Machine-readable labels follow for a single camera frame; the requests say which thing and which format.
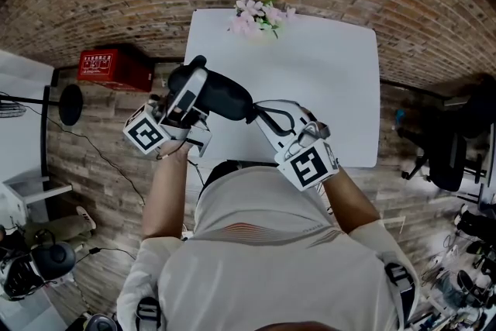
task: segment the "person's right arm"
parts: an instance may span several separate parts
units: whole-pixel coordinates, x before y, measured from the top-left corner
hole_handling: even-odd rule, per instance
[[[343,232],[350,234],[359,226],[381,219],[374,205],[341,167],[323,185]]]

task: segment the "black pole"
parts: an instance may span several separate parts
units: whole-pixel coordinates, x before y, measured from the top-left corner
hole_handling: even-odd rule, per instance
[[[59,103],[56,101],[44,101],[42,99],[30,99],[30,98],[22,98],[22,97],[11,97],[10,95],[0,95],[0,101],[11,101],[11,102],[25,102],[26,104],[38,104],[38,105],[55,105],[58,106]]]

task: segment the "hand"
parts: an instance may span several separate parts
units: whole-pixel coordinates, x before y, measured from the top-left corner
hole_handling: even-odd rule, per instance
[[[193,145],[191,145],[189,142],[184,141],[166,141],[160,148],[159,159],[163,159],[173,154],[177,154],[179,156],[187,156],[192,146]]]

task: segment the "wooden floor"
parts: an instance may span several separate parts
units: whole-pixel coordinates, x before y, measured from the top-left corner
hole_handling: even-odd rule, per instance
[[[163,94],[161,81],[175,67],[162,64],[157,67],[153,91]],[[58,99],[61,90],[75,82],[76,71],[60,74],[58,88],[52,92]],[[122,134],[123,123],[147,98],[146,94],[109,91],[96,84],[78,83],[84,95],[81,120],[72,128],[75,134],[86,135],[102,155],[118,165],[146,197],[153,176],[155,161],[143,156]],[[381,211],[384,219],[392,219],[387,227],[418,271],[422,271],[431,255],[443,250],[443,241],[453,232],[453,215],[460,200],[440,191],[418,176],[402,180],[400,169],[412,168],[416,148],[400,140],[393,130],[396,112],[405,111],[404,123],[415,128],[419,124],[419,109],[439,106],[429,96],[419,95],[390,86],[381,86],[381,136],[377,166],[372,169],[349,170],[356,183]],[[60,123],[57,112],[50,118]],[[74,205],[83,205],[98,224],[93,238],[78,254],[82,257],[92,247],[119,248],[136,255],[140,244],[142,200],[131,184],[117,170],[100,158],[85,138],[64,133],[58,126],[48,125],[48,160],[52,178],[70,183],[74,192],[64,200],[49,203],[53,217],[74,212]],[[204,180],[215,166],[199,160]],[[202,187],[196,170],[188,169],[185,223],[193,226],[193,214],[198,193]],[[474,184],[467,183],[477,192]],[[394,221],[405,217],[405,222]],[[84,259],[77,265],[74,278],[84,299],[93,312],[112,314],[115,300],[129,272],[132,260],[126,253],[104,250]],[[66,283],[48,288],[47,293],[67,323],[74,321],[87,309],[76,284]]]

